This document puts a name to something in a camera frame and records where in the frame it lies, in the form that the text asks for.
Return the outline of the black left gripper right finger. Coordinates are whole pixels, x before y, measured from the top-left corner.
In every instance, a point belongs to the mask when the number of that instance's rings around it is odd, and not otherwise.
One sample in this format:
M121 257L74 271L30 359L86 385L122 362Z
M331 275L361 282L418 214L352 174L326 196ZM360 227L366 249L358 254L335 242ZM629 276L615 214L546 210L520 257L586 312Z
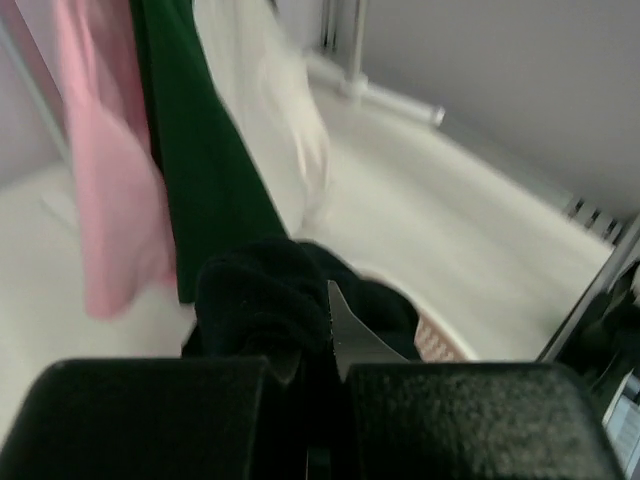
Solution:
M620 479L579 380L549 363L421 363L328 285L340 397L336 479Z

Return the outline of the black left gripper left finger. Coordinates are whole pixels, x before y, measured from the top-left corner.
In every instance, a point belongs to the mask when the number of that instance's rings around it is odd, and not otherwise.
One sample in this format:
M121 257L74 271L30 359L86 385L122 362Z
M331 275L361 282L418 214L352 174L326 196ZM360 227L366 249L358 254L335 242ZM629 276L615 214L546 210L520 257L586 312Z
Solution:
M30 387L5 479L302 479L307 454L263 358L64 360Z

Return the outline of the black t shirt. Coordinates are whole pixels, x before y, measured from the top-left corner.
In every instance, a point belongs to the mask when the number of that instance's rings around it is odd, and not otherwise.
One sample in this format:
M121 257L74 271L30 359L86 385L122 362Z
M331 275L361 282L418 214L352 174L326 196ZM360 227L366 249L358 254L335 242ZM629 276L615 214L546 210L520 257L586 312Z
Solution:
M316 243L285 239L250 243L204 264L182 354L231 357L263 341L317 355L330 339L331 281L370 330L405 358L419 359L419 314L404 295Z

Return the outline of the pink t shirt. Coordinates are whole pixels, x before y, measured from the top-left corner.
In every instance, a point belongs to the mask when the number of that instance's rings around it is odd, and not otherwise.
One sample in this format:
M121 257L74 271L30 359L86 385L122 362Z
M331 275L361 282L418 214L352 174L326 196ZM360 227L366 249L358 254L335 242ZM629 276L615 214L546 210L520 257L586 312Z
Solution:
M108 318L150 284L175 277L166 187L152 154L128 2L53 6L86 310Z

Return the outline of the green and white t shirt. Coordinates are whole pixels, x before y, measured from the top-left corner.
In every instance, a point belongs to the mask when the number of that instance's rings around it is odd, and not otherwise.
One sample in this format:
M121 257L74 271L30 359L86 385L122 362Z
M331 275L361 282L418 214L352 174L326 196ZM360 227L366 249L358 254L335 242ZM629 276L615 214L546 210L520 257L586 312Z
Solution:
M212 256L321 215L329 135L306 59L268 1L130 5L179 300Z

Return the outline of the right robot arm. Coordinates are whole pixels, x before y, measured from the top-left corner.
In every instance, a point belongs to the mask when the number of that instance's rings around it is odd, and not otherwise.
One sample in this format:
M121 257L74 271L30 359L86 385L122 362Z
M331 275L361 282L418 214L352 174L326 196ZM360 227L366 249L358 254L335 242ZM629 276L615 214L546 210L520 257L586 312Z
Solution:
M581 323L578 371L628 479L639 477L639 263L598 294Z

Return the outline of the white perforated plastic basket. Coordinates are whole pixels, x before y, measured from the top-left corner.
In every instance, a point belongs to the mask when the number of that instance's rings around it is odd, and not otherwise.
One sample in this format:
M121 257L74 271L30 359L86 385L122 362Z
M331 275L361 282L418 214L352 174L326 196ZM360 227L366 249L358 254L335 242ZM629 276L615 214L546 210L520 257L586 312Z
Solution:
M481 360L472 346L452 327L440 312L422 298L411 287L400 282L384 269L356 264L356 272L367 280L390 287L403 295L418 313L418 326L414 335L421 359L433 362L479 362Z

